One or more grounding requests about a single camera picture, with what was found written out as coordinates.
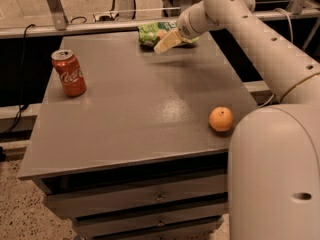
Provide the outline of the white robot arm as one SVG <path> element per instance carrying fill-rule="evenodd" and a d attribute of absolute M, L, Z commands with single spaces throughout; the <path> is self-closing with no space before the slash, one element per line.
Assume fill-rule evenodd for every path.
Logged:
<path fill-rule="evenodd" d="M 156 53 L 226 29 L 278 101 L 246 115 L 232 134 L 230 240 L 320 240 L 320 64 L 259 20 L 245 0 L 202 0 L 177 27 Z"/>

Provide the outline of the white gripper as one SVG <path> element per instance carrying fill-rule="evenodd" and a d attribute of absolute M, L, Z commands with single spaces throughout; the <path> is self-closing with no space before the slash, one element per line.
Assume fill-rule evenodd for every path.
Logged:
<path fill-rule="evenodd" d="M 196 3 L 184 10 L 177 20 L 177 28 L 170 30 L 154 47 L 156 54 L 162 54 L 182 43 L 182 37 L 193 39 L 203 33 L 215 30 L 217 23 L 211 20 L 206 12 L 203 2 Z"/>

